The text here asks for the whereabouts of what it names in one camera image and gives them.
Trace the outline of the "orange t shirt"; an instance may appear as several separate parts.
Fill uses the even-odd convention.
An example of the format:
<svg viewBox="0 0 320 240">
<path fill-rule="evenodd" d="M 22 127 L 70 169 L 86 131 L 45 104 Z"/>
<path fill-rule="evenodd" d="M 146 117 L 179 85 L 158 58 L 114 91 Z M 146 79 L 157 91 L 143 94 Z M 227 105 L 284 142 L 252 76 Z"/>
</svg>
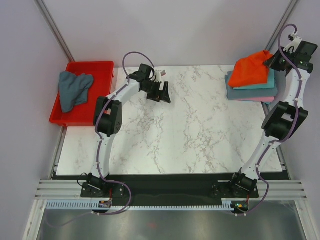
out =
<svg viewBox="0 0 320 240">
<path fill-rule="evenodd" d="M 232 88 L 249 85 L 266 84 L 269 69 L 265 61 L 273 56 L 268 50 L 262 50 L 238 60 L 229 78 L 228 85 Z"/>
</svg>

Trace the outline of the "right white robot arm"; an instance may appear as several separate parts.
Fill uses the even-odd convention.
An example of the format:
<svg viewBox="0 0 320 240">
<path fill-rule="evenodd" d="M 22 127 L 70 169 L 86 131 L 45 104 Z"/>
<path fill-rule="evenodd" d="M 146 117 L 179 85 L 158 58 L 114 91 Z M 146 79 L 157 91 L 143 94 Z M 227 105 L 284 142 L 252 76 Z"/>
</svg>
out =
<svg viewBox="0 0 320 240">
<path fill-rule="evenodd" d="M 316 44 L 302 40 L 279 47 L 275 55 L 264 62 L 269 69 L 286 73 L 284 99 L 275 105 L 263 121 L 262 137 L 248 162 L 233 174 L 228 184 L 233 196 L 245 198 L 257 193 L 261 167 L 307 119 L 309 112 L 304 109 L 303 98 L 314 69 L 310 61 L 317 48 Z"/>
</svg>

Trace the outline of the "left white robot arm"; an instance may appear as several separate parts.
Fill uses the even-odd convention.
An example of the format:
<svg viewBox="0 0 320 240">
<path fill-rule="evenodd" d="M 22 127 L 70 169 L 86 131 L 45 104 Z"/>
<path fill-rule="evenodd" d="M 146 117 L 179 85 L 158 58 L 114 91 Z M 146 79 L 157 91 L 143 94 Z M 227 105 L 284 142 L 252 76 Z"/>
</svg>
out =
<svg viewBox="0 0 320 240">
<path fill-rule="evenodd" d="M 123 86 L 108 96 L 97 98 L 93 125 L 99 137 L 95 162 L 91 172 L 87 174 L 82 185 L 81 197 L 107 198 L 110 190 L 116 184 L 107 180 L 110 174 L 110 157 L 116 134 L 123 123 L 122 107 L 130 98 L 140 92 L 147 93 L 148 100 L 170 104 L 169 82 L 162 82 L 165 70 L 155 70 L 153 67 L 141 64 L 138 71 L 129 74 Z"/>
</svg>

